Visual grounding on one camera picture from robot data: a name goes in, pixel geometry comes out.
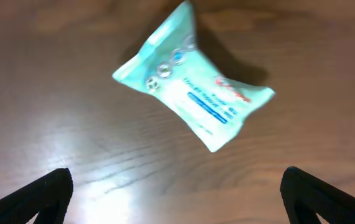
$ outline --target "blue stripe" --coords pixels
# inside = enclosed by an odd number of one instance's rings
[[[193,93],[189,92],[187,94],[190,99],[192,99],[194,102],[196,102],[200,107],[204,108],[209,114],[213,115],[216,119],[218,119],[220,122],[226,124],[227,120],[224,119],[219,113],[216,113],[212,108],[210,108],[208,105],[206,105],[202,100],[200,100],[196,95]]]

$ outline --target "snack wrapper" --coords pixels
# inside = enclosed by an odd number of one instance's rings
[[[197,48],[192,6],[183,2],[113,78],[155,96],[216,152],[274,91],[226,79]]]

